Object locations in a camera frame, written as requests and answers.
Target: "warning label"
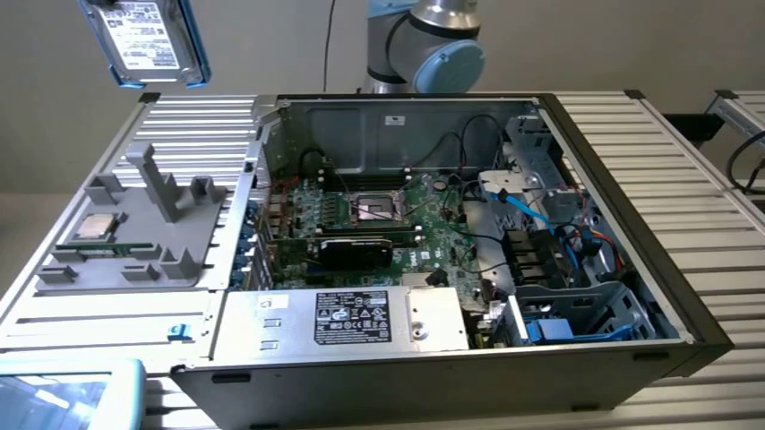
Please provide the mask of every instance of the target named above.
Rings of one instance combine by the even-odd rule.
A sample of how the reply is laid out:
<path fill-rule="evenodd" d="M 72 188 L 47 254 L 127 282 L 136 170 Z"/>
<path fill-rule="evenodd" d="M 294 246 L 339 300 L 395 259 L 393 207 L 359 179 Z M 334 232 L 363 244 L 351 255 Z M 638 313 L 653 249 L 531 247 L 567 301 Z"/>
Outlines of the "warning label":
<path fill-rule="evenodd" d="M 130 70 L 179 68 L 156 3 L 118 2 L 100 14 Z"/>
<path fill-rule="evenodd" d="M 314 340 L 319 345 L 391 341 L 387 291 L 315 295 Z"/>

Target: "green circuit board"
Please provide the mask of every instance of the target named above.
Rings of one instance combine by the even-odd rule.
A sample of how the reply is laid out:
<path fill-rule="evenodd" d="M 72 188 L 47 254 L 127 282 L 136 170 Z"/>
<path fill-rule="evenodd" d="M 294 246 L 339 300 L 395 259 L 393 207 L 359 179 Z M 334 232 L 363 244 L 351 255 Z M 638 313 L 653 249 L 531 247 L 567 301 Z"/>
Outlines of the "green circuit board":
<path fill-rule="evenodd" d="M 461 235 L 447 226 L 446 219 L 441 215 L 445 192 L 434 190 L 433 184 L 439 177 L 437 174 L 425 175 L 417 179 L 398 196 L 401 203 L 401 219 L 377 219 L 373 221 L 359 220 L 362 212 L 351 212 L 354 196 L 349 193 L 324 192 L 312 180 L 303 180 L 291 189 L 291 210 L 286 214 L 291 225 L 299 225 L 291 232 L 282 231 L 279 237 L 271 241 L 275 246 L 274 261 L 276 263 L 276 289 L 299 288 L 338 288 L 338 287 L 389 287 L 410 284 L 421 280 L 437 269 L 443 269 L 449 275 L 450 286 L 455 287 L 466 309 L 485 308 L 482 300 L 474 299 L 474 291 L 481 286 L 481 276 L 467 270 L 474 270 L 477 264 L 470 256 L 463 259 L 459 267 L 458 261 L 471 246 L 470 237 Z M 393 195 L 394 192 L 367 192 L 366 195 Z M 449 208 L 455 209 L 457 199 L 451 193 Z M 331 210 L 331 223 L 327 218 L 327 208 Z M 316 236 L 316 228 L 326 232 L 342 229 L 354 233 L 349 237 L 391 238 L 398 233 L 386 232 L 378 234 L 374 228 L 393 228 L 418 225 L 421 230 L 401 233 L 402 236 L 417 236 L 415 246 L 395 247 L 391 266 L 374 271 L 323 271 L 320 263 L 311 257 L 314 246 L 320 240 Z M 458 229 L 466 229 L 465 225 L 454 225 Z M 365 228 L 371 227 L 373 232 L 365 233 Z"/>

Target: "white label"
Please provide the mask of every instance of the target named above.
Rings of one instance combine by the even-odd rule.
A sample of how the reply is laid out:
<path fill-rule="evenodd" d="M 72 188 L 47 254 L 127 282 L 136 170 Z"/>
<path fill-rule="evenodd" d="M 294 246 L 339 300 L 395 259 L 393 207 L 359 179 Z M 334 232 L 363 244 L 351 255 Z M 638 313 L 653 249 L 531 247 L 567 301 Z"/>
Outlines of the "white label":
<path fill-rule="evenodd" d="M 100 14 L 130 70 L 179 68 L 156 3 L 118 2 Z"/>
<path fill-rule="evenodd" d="M 288 304 L 290 296 L 286 294 L 258 297 L 258 309 L 287 309 Z"/>
<path fill-rule="evenodd" d="M 406 125 L 406 116 L 386 116 L 386 125 Z"/>

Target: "hard drive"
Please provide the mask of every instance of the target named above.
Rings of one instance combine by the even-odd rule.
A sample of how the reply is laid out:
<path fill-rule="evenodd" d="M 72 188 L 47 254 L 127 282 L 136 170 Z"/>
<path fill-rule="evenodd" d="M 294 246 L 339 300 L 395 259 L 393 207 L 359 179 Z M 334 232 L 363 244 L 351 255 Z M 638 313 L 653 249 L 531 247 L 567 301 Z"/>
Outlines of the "hard drive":
<path fill-rule="evenodd" d="M 188 0 L 77 0 L 120 87 L 203 86 L 211 70 Z"/>

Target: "white wall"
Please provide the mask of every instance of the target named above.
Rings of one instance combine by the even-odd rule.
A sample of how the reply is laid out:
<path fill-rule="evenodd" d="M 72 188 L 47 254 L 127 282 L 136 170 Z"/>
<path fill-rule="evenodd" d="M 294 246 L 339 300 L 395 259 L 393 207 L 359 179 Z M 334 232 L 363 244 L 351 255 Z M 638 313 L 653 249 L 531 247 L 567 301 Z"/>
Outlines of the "white wall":
<path fill-rule="evenodd" d="M 196 0 L 212 84 L 199 93 L 318 92 L 330 0 Z M 481 0 L 489 54 L 477 90 L 640 88 L 701 110 L 716 88 L 765 89 L 761 0 Z M 338 0 L 331 91 L 366 67 L 366 1 Z M 0 15 L 0 190 L 71 192 L 139 94 L 119 90 L 75 0 Z M 705 151 L 725 157 L 729 143 Z"/>

